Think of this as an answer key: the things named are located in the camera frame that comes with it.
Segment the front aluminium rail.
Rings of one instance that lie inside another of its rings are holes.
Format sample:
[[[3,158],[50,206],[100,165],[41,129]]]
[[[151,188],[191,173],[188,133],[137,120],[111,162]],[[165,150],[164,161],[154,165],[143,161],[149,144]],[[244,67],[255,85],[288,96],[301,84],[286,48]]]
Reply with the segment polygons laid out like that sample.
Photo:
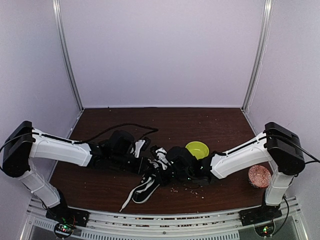
[[[77,226],[66,240],[310,240],[296,197],[287,198],[289,214],[272,237],[256,233],[272,222],[243,225],[239,208],[190,214],[128,214],[72,207],[89,212],[87,225]],[[18,240],[58,240],[56,221],[46,218],[37,198],[31,198]]]

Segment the white shoelace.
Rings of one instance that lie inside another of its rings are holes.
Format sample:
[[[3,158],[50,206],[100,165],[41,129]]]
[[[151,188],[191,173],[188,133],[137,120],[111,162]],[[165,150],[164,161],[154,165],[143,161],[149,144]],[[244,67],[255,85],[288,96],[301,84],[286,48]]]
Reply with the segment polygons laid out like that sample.
[[[153,146],[150,149],[153,159],[143,160],[142,178],[138,186],[134,187],[122,204],[121,213],[130,201],[135,204],[145,203],[159,186],[166,185],[165,173],[170,164],[166,159],[167,151],[163,147]]]

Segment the right aluminium frame post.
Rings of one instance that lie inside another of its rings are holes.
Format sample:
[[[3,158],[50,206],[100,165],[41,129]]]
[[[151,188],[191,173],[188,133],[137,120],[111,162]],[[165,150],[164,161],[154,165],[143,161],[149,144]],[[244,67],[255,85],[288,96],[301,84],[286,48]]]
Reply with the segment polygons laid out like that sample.
[[[272,18],[273,0],[264,1],[263,16],[261,21],[260,35],[256,54],[254,58],[253,68],[251,71],[248,88],[245,94],[245,98],[242,104],[242,111],[246,113],[249,110],[251,99],[255,93],[255,87],[257,85],[260,68],[262,66],[263,55],[266,49],[268,35],[270,31],[270,23]]]

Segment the black white canvas sneaker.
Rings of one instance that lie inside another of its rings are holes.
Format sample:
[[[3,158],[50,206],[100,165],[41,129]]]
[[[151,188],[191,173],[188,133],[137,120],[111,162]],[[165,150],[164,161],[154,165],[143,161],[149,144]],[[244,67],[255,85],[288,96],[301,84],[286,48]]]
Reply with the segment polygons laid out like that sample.
[[[157,169],[160,167],[149,170],[142,176],[141,184],[132,192],[131,199],[134,203],[145,203],[160,186],[157,183]]]

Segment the aluminium frame post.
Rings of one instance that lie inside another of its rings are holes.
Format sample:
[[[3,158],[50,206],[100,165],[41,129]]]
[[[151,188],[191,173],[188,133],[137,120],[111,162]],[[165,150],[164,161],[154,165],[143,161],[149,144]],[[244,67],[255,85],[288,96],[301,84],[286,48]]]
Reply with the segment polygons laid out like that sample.
[[[273,0],[264,1],[263,16],[261,21],[260,35],[256,54],[254,58],[253,68],[251,71],[248,88],[245,94],[245,98],[242,104],[242,111],[246,113],[249,110],[251,99],[255,93],[255,87],[257,85],[260,68],[262,66],[263,55],[266,49],[268,35],[270,31],[270,23],[272,18]]]
[[[62,50],[62,57],[63,62],[65,65],[68,81],[70,83],[72,94],[75,98],[76,105],[80,112],[84,110],[83,103],[81,101],[80,93],[76,84],[74,72],[72,69],[72,64],[70,60],[70,55],[68,51],[67,41],[66,41],[66,35],[64,30],[64,24],[63,24],[63,18],[62,18],[62,12],[61,12],[61,3],[59,0],[53,0],[52,1],[52,7],[53,7],[53,14],[55,17],[55,22],[57,26],[60,46]]]

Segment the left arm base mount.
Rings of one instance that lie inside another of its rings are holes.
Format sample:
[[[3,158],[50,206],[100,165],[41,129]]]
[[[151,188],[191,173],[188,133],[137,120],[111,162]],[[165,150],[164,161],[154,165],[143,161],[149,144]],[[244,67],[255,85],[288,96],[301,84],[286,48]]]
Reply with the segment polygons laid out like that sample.
[[[46,218],[57,222],[53,227],[53,233],[59,239],[66,239],[79,230],[79,227],[86,227],[89,216],[88,211],[73,208],[69,208],[64,216],[49,209],[45,215]]]

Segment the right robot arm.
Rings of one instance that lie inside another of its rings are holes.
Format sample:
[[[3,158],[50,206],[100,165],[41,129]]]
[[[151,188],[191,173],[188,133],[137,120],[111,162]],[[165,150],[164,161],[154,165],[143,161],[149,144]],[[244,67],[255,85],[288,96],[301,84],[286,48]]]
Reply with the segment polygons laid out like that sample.
[[[275,122],[255,138],[225,152],[215,152],[196,159],[185,147],[175,146],[167,152],[155,152],[158,161],[171,175],[198,185],[209,185],[240,170],[265,162],[275,162],[277,169],[265,190],[264,204],[256,210],[259,220],[268,220],[292,183],[294,176],[305,169],[299,137]]]

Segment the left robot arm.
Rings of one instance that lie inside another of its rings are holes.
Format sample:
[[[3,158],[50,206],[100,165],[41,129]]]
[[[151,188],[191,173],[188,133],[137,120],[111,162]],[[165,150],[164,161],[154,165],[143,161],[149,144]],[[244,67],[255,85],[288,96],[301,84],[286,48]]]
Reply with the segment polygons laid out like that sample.
[[[17,178],[61,222],[72,218],[63,194],[52,186],[33,163],[33,160],[56,161],[79,167],[105,170],[115,168],[140,173],[146,158],[142,156],[151,141],[143,135],[135,138],[119,126],[111,127],[111,136],[95,143],[93,139],[71,140],[45,133],[23,121],[1,146],[3,153],[1,170],[11,178]]]

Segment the lime green bowl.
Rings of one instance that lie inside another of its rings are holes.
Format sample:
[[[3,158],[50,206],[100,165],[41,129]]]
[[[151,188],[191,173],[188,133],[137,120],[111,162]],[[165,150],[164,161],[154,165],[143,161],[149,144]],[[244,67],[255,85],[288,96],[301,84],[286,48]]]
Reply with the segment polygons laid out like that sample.
[[[201,141],[191,141],[186,144],[185,148],[197,159],[203,159],[209,156],[208,146]]]

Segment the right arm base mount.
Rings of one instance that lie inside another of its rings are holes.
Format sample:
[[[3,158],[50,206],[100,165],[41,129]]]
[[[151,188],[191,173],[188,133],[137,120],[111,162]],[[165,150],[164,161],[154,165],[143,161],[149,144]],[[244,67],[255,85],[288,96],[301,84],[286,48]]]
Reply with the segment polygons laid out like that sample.
[[[239,217],[242,226],[254,225],[255,233],[263,238],[271,237],[275,232],[274,219],[281,217],[280,206],[261,205],[250,209],[241,210]]]

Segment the left aluminium frame post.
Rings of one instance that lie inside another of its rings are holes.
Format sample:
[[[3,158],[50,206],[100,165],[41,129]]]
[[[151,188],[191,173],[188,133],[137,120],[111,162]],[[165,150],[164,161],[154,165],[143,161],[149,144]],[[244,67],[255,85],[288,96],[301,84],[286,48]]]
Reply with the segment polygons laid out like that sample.
[[[63,62],[65,65],[68,81],[70,83],[72,94],[75,98],[76,105],[80,112],[84,110],[83,103],[81,101],[80,93],[76,84],[74,72],[72,69],[72,64],[70,60],[70,55],[68,51],[67,41],[66,41],[66,35],[64,30],[64,24],[63,24],[63,18],[62,18],[62,12],[61,12],[61,3],[59,0],[53,0],[52,1],[52,7],[53,7],[53,14],[55,17],[55,22],[57,26],[60,46],[62,50],[62,57]]]

